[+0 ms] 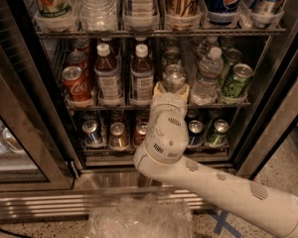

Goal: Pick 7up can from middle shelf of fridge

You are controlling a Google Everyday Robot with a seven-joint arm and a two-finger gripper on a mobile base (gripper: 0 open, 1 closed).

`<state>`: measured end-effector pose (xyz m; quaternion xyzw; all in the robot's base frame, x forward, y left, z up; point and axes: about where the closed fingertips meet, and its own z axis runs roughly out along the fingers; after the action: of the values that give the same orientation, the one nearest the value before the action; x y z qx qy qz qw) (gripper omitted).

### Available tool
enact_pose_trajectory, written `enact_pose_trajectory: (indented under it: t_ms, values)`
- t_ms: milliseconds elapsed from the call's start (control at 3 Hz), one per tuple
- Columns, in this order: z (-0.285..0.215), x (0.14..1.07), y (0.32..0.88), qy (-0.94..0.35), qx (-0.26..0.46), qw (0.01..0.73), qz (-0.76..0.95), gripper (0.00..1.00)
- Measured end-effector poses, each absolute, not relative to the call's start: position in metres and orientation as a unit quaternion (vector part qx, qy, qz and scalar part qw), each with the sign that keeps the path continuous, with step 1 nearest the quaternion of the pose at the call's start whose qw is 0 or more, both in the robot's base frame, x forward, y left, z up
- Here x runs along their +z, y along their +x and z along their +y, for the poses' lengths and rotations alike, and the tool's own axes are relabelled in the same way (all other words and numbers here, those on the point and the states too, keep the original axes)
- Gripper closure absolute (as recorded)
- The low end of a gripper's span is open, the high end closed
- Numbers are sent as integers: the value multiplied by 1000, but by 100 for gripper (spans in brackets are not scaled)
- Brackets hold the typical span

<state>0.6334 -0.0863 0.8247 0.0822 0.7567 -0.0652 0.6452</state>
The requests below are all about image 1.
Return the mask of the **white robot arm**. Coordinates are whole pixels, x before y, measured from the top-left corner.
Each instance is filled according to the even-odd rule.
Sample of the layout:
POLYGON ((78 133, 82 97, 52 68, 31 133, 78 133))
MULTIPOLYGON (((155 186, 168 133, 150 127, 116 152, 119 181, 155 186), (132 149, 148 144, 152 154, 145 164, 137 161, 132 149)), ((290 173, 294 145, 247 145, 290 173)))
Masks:
POLYGON ((134 154, 143 176, 187 189, 277 238, 298 238, 298 197, 201 165, 184 156, 187 101, 162 92, 150 101, 146 136, 134 154))

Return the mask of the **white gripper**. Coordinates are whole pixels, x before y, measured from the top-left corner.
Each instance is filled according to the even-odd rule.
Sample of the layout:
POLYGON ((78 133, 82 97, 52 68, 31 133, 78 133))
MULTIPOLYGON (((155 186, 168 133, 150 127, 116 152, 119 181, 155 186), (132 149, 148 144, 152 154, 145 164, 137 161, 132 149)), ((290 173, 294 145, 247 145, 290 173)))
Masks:
POLYGON ((180 114, 185 117, 187 114, 187 100, 189 98, 190 86, 185 83, 178 94, 166 92, 166 89, 161 81, 158 81, 154 87, 153 98, 150 103, 150 110, 162 108, 170 110, 176 108, 180 114))

